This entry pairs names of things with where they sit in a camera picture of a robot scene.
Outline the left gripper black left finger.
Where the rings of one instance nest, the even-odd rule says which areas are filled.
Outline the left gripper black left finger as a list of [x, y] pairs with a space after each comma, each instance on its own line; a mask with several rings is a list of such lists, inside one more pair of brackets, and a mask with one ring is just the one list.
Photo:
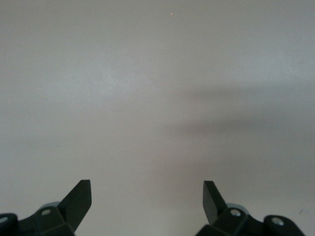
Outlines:
[[81, 180], [60, 201], [43, 205], [19, 220], [14, 213], [0, 215], [2, 236], [74, 236], [92, 205], [91, 181]]

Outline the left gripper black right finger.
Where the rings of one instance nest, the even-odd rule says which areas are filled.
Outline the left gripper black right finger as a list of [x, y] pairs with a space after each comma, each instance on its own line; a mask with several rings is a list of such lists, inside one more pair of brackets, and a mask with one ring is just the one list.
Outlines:
[[203, 183], [203, 209], [208, 220], [198, 236], [303, 236], [290, 219], [268, 215], [262, 222], [242, 207], [228, 205], [213, 181]]

